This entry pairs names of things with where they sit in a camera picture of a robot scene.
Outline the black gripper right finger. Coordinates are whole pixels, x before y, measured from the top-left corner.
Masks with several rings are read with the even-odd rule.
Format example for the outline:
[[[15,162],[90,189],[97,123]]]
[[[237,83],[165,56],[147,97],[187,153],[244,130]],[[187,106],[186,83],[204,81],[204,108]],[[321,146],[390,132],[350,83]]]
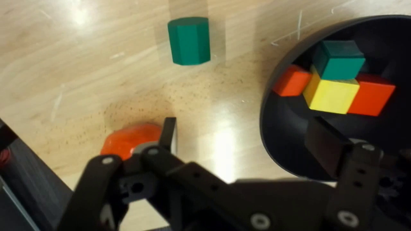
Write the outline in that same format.
[[[330,176],[338,176],[353,142],[321,117],[308,121],[304,145]]]

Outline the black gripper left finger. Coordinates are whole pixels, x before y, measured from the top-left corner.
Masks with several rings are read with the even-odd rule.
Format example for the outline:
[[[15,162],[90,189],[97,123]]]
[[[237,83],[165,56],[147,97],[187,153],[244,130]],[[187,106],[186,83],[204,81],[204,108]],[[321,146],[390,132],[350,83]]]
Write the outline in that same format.
[[[163,122],[159,145],[163,146],[169,153],[176,151],[176,130],[177,130],[177,119],[174,117],[167,117]]]

